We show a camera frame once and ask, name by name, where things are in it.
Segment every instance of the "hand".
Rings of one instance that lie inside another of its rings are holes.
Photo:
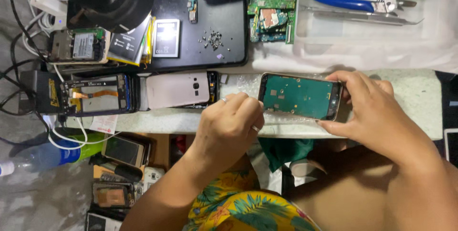
[[[399,106],[390,82],[372,80],[359,71],[337,71],[326,79],[341,81],[342,98],[353,105],[347,123],[318,122],[330,134],[358,141],[396,163],[412,160],[414,154],[437,153],[429,137]]]
[[[230,94],[202,112],[196,138],[189,148],[199,164],[218,175],[237,162],[253,143],[253,125],[264,126],[263,104],[246,93]]]

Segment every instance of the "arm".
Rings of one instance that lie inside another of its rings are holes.
[[[182,230],[198,194],[231,167],[264,126],[262,103],[245,93],[231,94],[202,112],[194,142],[185,155],[143,194],[121,231]]]
[[[328,79],[344,83],[343,97],[352,103],[354,115],[345,124],[321,121],[319,125],[393,161],[387,207],[398,228],[455,230],[458,194],[434,143],[401,109],[391,84],[360,72],[337,71]]]

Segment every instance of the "silver ring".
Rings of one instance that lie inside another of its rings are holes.
[[[260,129],[259,129],[259,128],[257,128],[257,127],[256,127],[256,126],[254,126],[254,125],[253,125],[253,126],[251,126],[251,128],[252,128],[253,130],[255,130],[256,132],[259,132],[259,131],[260,131]]]

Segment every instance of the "tropical print fabric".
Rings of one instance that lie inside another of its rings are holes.
[[[221,174],[199,194],[188,218],[188,231],[321,231],[287,200],[259,191],[254,170]]]

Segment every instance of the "bubble wrap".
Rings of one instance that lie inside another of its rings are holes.
[[[238,90],[248,94],[250,97],[258,98],[259,97],[259,88],[260,88],[260,78],[262,75],[239,75],[237,78],[237,87]],[[292,75],[300,76],[305,78],[313,78],[323,80],[326,75],[320,74],[300,74]],[[266,121],[265,125],[293,125],[293,124],[305,124],[313,123],[316,120],[310,119],[307,117],[289,115],[286,113],[280,112],[264,112],[264,120]]]

